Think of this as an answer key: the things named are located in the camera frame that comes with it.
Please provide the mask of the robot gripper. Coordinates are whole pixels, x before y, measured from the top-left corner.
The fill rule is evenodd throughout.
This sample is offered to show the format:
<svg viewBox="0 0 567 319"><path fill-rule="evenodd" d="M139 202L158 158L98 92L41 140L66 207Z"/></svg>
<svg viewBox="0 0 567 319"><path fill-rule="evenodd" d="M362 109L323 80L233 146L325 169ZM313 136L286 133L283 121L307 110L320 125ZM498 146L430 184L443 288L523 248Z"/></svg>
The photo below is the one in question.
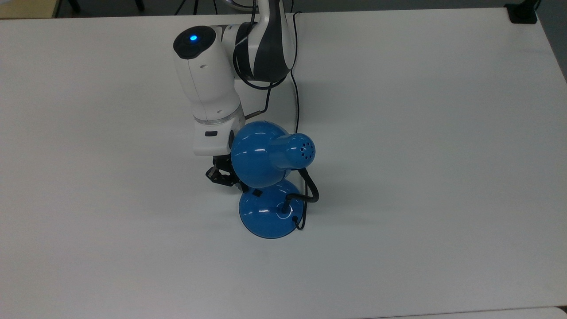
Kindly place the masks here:
<svg viewBox="0 0 567 319"><path fill-rule="evenodd" d="M205 176L213 183L221 184L222 174L217 167L218 156L221 156L221 171L230 186L237 186L243 193L249 191L236 174L231 155L233 140L245 125L244 117L225 117L217 121L201 121L195 119L193 135L193 151L198 156L213 156L212 166L205 172Z"/></svg>

